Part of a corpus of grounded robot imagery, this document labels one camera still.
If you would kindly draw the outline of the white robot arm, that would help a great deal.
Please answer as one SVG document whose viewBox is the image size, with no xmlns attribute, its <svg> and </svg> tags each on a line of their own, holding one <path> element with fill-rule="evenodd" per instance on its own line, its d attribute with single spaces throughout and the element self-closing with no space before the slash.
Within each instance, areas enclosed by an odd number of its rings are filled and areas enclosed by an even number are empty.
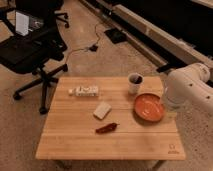
<svg viewBox="0 0 213 171">
<path fill-rule="evenodd" d="M 213 114 L 213 88 L 207 85 L 209 79 L 210 68 L 202 63 L 171 71 L 161 96 L 163 104 L 175 109 L 190 101 Z"/>
</svg>

